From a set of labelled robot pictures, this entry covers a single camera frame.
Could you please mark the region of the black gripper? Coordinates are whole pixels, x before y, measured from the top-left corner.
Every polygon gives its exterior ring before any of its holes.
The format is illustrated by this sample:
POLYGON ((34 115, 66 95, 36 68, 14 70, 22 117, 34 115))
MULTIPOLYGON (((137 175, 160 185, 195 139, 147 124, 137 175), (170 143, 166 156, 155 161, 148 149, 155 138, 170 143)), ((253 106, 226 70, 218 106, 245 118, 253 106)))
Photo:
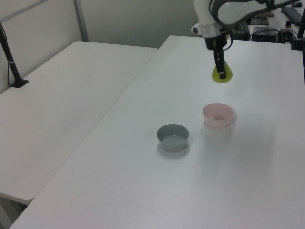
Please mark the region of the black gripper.
POLYGON ((204 38, 207 49, 214 50, 215 68, 213 79, 226 79, 224 52, 222 48, 227 45, 226 31, 210 38, 204 38))

